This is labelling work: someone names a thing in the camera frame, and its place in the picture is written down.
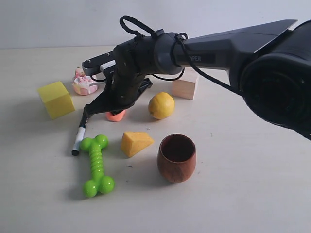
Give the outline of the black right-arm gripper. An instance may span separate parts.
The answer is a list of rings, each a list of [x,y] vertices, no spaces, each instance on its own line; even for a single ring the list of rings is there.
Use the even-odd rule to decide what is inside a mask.
[[[113,49],[116,69],[109,93],[103,91],[84,107],[84,117],[110,112],[121,113],[135,104],[138,89],[146,75],[156,74],[154,60],[156,40],[150,36],[135,37]]]

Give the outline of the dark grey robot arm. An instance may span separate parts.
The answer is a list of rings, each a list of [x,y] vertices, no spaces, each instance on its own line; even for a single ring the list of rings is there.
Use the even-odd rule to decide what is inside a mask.
[[[130,16],[120,25],[134,38],[83,62],[86,75],[105,76],[103,92],[84,107],[80,126],[94,114],[118,114],[152,86],[149,76],[175,81],[187,67],[242,96],[260,118],[311,136],[311,23],[285,19],[188,38],[153,30]]]

